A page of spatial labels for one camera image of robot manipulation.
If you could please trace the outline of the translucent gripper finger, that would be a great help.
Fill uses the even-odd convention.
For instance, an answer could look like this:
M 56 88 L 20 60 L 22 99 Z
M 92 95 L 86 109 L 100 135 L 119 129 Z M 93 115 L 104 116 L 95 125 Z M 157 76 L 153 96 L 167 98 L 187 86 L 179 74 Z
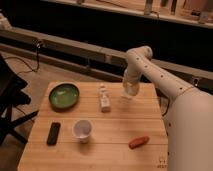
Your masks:
M 125 92 L 122 93 L 121 97 L 124 98 L 124 99 L 127 99 L 127 100 L 132 100 L 132 96 L 126 94 Z

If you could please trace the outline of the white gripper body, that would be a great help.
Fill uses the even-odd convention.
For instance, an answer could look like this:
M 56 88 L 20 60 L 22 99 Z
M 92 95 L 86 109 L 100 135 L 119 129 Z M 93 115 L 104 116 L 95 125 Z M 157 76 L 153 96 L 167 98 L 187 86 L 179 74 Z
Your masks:
M 123 80 L 123 88 L 124 92 L 130 96 L 136 96 L 139 92 L 139 84 L 129 83 L 126 79 Z

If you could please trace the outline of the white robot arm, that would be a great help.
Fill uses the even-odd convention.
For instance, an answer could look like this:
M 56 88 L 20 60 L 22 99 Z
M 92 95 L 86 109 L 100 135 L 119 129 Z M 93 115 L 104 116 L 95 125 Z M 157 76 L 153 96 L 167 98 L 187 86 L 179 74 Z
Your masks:
M 213 95 L 155 65 L 152 56 L 149 46 L 125 53 L 124 92 L 136 96 L 144 75 L 170 100 L 168 171 L 213 171 Z

